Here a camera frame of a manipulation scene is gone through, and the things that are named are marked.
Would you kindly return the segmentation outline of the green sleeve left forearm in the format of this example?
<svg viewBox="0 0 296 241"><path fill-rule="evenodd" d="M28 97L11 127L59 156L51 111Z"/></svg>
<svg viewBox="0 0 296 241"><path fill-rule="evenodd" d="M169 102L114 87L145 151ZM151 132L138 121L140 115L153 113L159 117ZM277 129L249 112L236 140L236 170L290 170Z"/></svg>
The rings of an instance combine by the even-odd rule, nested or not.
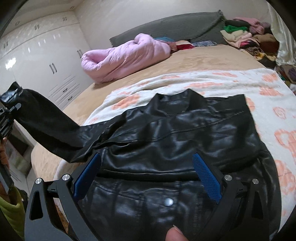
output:
<svg viewBox="0 0 296 241"><path fill-rule="evenodd" d="M11 190L10 202L1 197L1 211L16 234L24 240L26 214L22 197L16 187L13 187Z"/></svg>

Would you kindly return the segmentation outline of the left hand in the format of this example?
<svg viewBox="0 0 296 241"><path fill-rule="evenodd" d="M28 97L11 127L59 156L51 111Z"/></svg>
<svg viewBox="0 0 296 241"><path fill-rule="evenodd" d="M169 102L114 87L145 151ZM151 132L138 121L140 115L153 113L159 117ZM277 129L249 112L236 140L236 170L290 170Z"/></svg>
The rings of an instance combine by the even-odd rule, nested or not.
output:
<svg viewBox="0 0 296 241"><path fill-rule="evenodd" d="M6 149L5 149L5 144L7 142L7 138L3 138L3 140L1 141L1 145L0 145L0 154L1 154L1 163L9 169L9 160L8 160L8 156L6 154ZM4 186L0 183L0 195L1 198L3 200L5 200L6 202L10 203L10 197L9 195L6 193Z"/></svg>

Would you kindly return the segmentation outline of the right hand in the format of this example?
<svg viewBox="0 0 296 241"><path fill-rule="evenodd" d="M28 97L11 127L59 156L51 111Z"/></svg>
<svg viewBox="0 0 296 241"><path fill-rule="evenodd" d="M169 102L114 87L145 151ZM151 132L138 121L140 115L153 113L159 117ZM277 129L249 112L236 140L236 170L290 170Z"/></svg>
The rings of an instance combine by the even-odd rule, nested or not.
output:
<svg viewBox="0 0 296 241"><path fill-rule="evenodd" d="M177 226L173 225L166 233L165 241L188 241L188 239Z"/></svg>

